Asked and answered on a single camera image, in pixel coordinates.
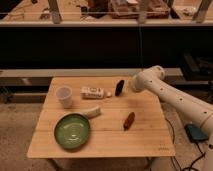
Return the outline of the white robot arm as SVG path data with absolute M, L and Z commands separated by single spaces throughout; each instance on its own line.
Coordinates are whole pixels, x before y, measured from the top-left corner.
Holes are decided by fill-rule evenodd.
M 164 69 L 159 65 L 152 66 L 135 74 L 129 87 L 133 92 L 147 89 L 154 93 L 207 134 L 209 141 L 202 171 L 213 171 L 213 105 L 170 86 L 164 78 Z

